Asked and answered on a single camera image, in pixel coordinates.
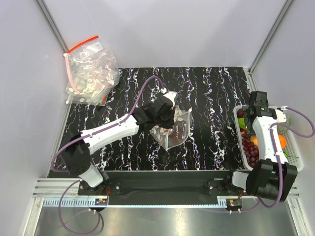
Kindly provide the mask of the dark plum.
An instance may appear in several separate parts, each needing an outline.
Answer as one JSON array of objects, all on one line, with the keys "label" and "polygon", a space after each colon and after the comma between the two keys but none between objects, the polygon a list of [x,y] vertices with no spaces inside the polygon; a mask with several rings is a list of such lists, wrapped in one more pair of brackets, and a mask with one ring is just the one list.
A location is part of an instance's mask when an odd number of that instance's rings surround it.
[{"label": "dark plum", "polygon": [[236,114],[237,114],[237,118],[243,118],[245,116],[243,109],[239,109]]}]

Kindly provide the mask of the clear spotted zip bag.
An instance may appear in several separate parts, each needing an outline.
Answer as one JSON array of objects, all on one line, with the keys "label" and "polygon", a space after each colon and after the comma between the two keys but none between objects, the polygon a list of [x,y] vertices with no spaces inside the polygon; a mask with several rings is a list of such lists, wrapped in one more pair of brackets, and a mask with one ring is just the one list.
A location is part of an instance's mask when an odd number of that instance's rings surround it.
[{"label": "clear spotted zip bag", "polygon": [[154,126],[150,130],[152,137],[166,151],[183,144],[188,139],[192,125],[192,108],[181,110],[179,106],[175,106],[173,120],[174,125],[170,129]]}]

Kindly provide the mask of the peach fruit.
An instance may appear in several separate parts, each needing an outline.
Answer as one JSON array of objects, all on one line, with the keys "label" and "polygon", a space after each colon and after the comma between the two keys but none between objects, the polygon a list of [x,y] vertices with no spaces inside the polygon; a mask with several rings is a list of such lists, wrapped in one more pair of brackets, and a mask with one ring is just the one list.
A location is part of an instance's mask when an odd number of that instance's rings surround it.
[{"label": "peach fruit", "polygon": [[255,135],[250,137],[250,141],[254,143],[255,146],[258,146],[258,139]]}]

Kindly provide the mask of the green starfruit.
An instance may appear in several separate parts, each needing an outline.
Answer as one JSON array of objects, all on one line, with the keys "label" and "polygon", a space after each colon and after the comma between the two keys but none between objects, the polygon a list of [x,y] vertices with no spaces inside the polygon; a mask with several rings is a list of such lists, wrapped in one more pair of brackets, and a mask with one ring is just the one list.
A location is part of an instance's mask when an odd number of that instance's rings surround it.
[{"label": "green starfruit", "polygon": [[238,124],[241,129],[247,130],[247,126],[244,118],[238,118]]}]

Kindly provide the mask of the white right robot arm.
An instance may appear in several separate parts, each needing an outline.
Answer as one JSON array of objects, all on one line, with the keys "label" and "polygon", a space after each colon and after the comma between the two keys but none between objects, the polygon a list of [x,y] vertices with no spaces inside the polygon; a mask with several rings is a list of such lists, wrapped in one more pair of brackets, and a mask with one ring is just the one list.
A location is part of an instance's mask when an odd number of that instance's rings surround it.
[{"label": "white right robot arm", "polygon": [[244,189],[248,195],[283,202],[286,200],[297,177],[298,170],[290,165],[279,140],[277,126],[286,122],[286,115],[279,108],[269,106],[267,93],[252,91],[243,109],[246,132],[258,141],[259,161],[251,171],[234,171],[223,183],[224,191],[234,195]]}]

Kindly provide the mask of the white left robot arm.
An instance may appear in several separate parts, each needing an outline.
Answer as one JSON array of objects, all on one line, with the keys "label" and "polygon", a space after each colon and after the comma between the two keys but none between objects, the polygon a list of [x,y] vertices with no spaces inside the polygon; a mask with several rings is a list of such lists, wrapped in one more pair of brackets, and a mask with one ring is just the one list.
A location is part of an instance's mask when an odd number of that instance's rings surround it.
[{"label": "white left robot arm", "polygon": [[59,156],[70,175],[85,181],[93,193],[106,190],[101,172],[91,163],[91,155],[102,147],[127,136],[149,131],[155,126],[170,129],[174,125],[177,93],[169,91],[154,102],[131,110],[120,119],[100,127],[68,134],[67,144]]}]

